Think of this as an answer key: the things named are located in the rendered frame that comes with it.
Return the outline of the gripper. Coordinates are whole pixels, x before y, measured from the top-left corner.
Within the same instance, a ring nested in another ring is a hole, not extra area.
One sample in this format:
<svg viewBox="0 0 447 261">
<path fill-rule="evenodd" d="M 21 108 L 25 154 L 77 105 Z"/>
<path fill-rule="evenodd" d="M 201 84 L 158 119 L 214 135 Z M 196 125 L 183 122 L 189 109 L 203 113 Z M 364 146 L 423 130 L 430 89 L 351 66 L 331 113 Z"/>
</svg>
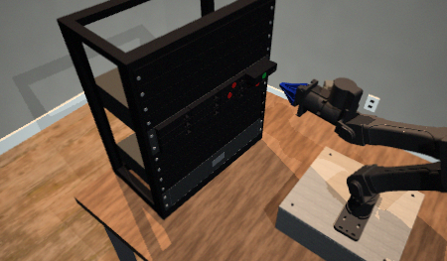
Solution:
<svg viewBox="0 0 447 261">
<path fill-rule="evenodd" d="M 319 116 L 324 107 L 323 103 L 328 102 L 328 99 L 311 91 L 317 85 L 318 80 L 315 78 L 311 80 L 311 84 L 287 82 L 279 84 L 292 106 L 296 107 L 299 103 L 296 113 L 298 117 L 301 117 L 307 111 Z"/>
</svg>

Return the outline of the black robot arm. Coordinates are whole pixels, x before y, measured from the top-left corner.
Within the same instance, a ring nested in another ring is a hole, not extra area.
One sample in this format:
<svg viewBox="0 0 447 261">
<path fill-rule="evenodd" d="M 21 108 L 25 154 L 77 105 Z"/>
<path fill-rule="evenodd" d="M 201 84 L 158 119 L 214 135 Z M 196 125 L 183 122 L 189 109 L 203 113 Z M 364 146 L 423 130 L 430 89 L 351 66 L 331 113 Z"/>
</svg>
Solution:
<svg viewBox="0 0 447 261">
<path fill-rule="evenodd" d="M 328 99 L 329 102 L 323 103 L 319 117 L 336 126 L 334 132 L 348 143 L 386 146 L 440 160 L 397 167 L 362 166 L 347 177 L 351 196 L 334 225 L 335 230 L 359 241 L 380 193 L 447 193 L 447 127 L 400 123 L 361 114 L 357 110 L 364 91 L 345 77 L 325 80 L 323 87 L 317 85 L 311 91 Z"/>
</svg>

